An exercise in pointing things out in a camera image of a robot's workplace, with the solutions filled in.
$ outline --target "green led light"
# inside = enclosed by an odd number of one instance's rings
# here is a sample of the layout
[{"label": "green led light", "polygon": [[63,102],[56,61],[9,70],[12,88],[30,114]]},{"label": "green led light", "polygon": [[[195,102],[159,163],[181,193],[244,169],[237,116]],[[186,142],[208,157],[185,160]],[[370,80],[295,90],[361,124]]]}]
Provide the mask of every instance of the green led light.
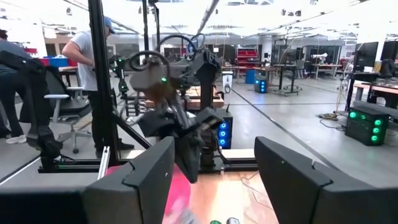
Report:
[{"label": "green led light", "polygon": [[381,124],[381,120],[375,120],[374,125],[379,126]]},{"label": "green led light", "polygon": [[355,117],[356,117],[356,113],[355,113],[355,112],[351,112],[351,113],[349,114],[349,116],[350,116],[350,118],[355,118]]}]

